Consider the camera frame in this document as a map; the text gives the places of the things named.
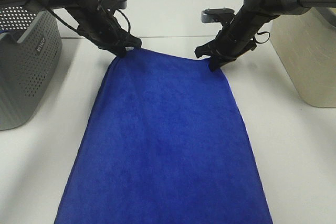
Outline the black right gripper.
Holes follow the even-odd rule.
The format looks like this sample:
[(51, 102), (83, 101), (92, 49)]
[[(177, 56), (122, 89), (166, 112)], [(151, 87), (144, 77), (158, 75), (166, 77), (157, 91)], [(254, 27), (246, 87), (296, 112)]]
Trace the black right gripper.
[(255, 49), (257, 43), (253, 38), (260, 28), (269, 21), (270, 15), (242, 8), (230, 25), (220, 31), (214, 41), (196, 47), (194, 53), (197, 58), (210, 56), (209, 69), (213, 72), (235, 61), (235, 59), (218, 58), (218, 53), (222, 57), (237, 58), (246, 51)]

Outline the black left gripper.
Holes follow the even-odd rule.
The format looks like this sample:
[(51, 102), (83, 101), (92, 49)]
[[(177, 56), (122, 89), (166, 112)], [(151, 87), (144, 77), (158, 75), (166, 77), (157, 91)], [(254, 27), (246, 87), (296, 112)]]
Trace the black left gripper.
[(114, 12), (98, 0), (64, 0), (65, 10), (78, 22), (76, 32), (99, 48), (124, 58), (127, 48), (141, 48), (142, 40), (124, 30)]

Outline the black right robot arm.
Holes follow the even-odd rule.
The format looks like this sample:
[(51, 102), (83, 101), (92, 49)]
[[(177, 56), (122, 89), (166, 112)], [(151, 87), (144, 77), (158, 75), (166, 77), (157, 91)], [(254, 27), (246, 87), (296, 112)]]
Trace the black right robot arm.
[(335, 7), (335, 0), (244, 0), (236, 13), (230, 8), (205, 9), (203, 23), (221, 23), (216, 37), (195, 49), (197, 58), (209, 56), (209, 69), (214, 71), (254, 50), (261, 35), (260, 28), (281, 15), (302, 15), (313, 7)]

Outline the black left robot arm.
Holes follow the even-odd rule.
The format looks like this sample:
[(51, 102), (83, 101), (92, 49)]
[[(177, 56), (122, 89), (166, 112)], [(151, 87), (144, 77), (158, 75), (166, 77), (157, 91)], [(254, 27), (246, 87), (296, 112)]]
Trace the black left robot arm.
[(56, 9), (65, 9), (78, 23), (74, 29), (78, 35), (117, 57), (124, 57), (129, 48), (142, 46), (141, 39), (131, 35), (129, 29), (124, 30), (114, 16), (126, 8), (127, 0), (1, 0), (2, 8), (16, 6), (52, 15)]

